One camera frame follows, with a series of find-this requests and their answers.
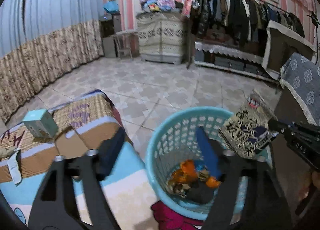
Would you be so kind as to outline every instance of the woven mat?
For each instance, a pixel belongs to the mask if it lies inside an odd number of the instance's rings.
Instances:
[[[53,113],[53,118],[59,127],[59,132],[68,125],[79,128],[104,116],[114,117],[110,104],[101,94],[72,102]],[[21,152],[25,152],[50,141],[52,139],[34,137],[26,126],[23,125],[14,132],[9,133],[7,131],[1,138],[0,147],[18,146]]]

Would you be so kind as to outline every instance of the cardboard box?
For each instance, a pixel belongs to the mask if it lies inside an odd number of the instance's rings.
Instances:
[[[53,138],[58,131],[58,125],[46,109],[27,112],[22,122],[34,137]]]

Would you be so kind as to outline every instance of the gray patterned cloth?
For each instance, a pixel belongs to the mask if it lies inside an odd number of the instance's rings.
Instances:
[[[280,83],[290,90],[308,122],[320,125],[320,67],[294,53],[281,68]]]

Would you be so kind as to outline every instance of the storage box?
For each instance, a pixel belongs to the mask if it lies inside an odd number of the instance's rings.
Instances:
[[[58,131],[58,125],[46,109],[27,112],[22,122],[34,137],[53,138]]]

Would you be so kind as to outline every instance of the laundry basket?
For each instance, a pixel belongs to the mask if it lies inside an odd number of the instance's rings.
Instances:
[[[187,159],[203,160],[196,142],[196,128],[203,126],[209,138],[218,140],[218,128],[230,118],[231,112],[215,107],[194,107],[176,112],[168,117],[154,132],[146,153],[148,179],[156,195],[169,208],[188,218],[205,220],[213,204],[200,205],[166,191],[166,183],[180,162]],[[234,214],[243,209],[247,178],[242,177]]]

